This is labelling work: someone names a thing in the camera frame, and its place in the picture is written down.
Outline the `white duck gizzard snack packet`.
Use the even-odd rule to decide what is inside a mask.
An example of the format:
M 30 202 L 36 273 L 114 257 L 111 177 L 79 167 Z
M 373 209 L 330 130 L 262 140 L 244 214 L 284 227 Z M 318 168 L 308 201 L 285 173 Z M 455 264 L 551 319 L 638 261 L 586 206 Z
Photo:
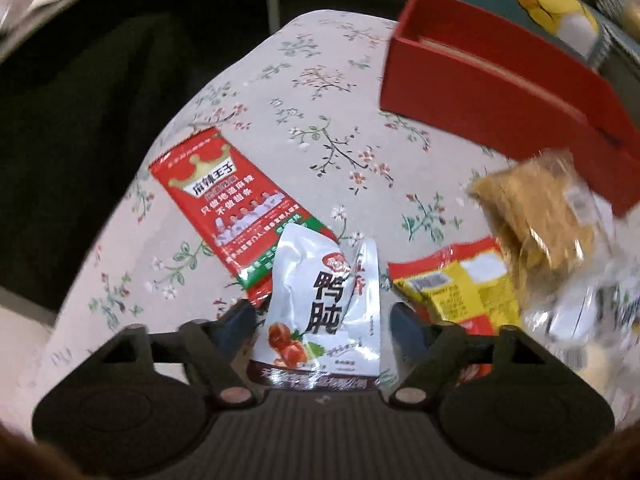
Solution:
M 337 242 L 290 224 L 280 236 L 272 294 L 247 376 L 293 390 L 361 391 L 378 385 L 381 300 L 378 248 Z

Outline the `red spicy strip snack packet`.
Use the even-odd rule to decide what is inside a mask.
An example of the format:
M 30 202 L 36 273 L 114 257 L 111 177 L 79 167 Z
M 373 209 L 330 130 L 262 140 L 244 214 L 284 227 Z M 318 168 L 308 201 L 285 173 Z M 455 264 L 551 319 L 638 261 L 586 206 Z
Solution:
M 287 224 L 335 237 L 217 128 L 192 134 L 154 160 L 150 171 L 256 306 L 271 292 L 273 259 Z

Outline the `clear bag of fried crisps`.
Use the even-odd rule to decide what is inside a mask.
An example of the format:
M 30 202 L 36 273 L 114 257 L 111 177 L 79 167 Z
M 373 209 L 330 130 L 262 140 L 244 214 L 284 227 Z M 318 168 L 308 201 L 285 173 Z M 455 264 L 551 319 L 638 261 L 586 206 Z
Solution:
M 523 310 L 604 266 L 612 244 L 568 151 L 545 151 L 468 187 L 506 253 Z

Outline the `yellow red snack packet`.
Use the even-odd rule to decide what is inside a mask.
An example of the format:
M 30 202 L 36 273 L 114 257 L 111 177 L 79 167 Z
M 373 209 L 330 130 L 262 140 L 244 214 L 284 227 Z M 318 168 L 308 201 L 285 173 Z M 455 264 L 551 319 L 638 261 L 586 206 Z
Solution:
M 506 259 L 491 236 L 391 262 L 388 275 L 420 322 L 451 322 L 480 336 L 495 336 L 503 325 L 522 326 Z

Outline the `clear packet with white label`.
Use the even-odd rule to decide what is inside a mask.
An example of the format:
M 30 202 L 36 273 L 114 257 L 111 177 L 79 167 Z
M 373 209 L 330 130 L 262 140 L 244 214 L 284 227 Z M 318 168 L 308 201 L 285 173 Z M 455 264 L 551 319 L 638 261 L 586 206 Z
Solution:
M 639 314 L 639 260 L 620 244 L 555 268 L 520 266 L 526 333 L 553 349 L 621 346 Z

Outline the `floral tablecloth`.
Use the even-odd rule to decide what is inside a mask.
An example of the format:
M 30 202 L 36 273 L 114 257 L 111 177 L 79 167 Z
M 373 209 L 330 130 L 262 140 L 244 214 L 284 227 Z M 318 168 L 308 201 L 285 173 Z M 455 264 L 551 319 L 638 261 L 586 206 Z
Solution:
M 123 177 L 114 196 L 81 185 L 76 219 L 104 204 L 99 234 L 65 287 L 52 322 L 1 315 L 1 419 L 29 432 L 40 398 L 121 328 L 174 330 L 216 318 L 241 289 L 204 245 L 150 163 L 191 133 L 218 127 L 247 158 L 328 226 L 343 246 L 361 237 L 382 262 L 424 257 L 488 233 L 466 192 L 508 160 L 452 134 L 378 107 L 393 23 L 340 11 L 296 18 L 198 89 L 165 129 L 143 143 L 122 127 L 105 133 L 93 176 Z

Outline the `red rectangular storage box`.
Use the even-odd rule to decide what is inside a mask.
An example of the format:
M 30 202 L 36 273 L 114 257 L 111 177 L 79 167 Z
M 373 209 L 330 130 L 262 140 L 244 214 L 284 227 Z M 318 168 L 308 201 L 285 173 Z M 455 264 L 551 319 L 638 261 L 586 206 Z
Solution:
M 611 85 L 477 6 L 409 0 L 388 45 L 380 107 L 515 160 L 569 150 L 616 216 L 639 203 L 639 131 Z

